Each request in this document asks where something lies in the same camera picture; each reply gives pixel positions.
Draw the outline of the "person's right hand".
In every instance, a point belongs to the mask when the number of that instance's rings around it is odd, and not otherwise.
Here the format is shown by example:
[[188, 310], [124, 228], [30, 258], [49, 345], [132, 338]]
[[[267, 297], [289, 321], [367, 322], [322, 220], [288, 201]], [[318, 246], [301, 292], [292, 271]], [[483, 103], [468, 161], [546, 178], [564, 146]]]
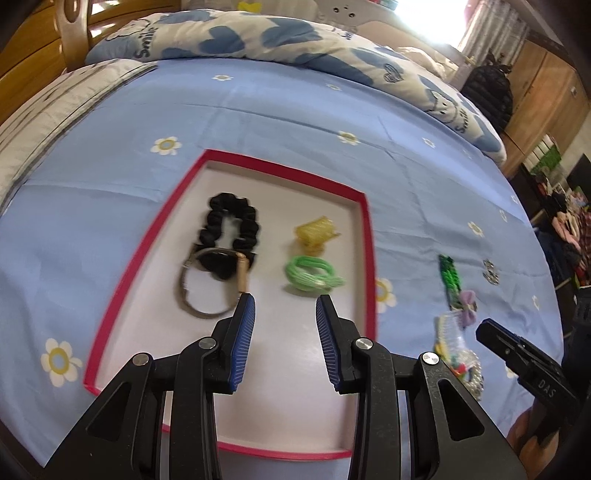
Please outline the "person's right hand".
[[530, 435], [532, 409], [522, 412], [507, 434], [507, 441], [522, 463], [528, 479], [589, 479], [590, 425], [578, 422], [540, 440]]

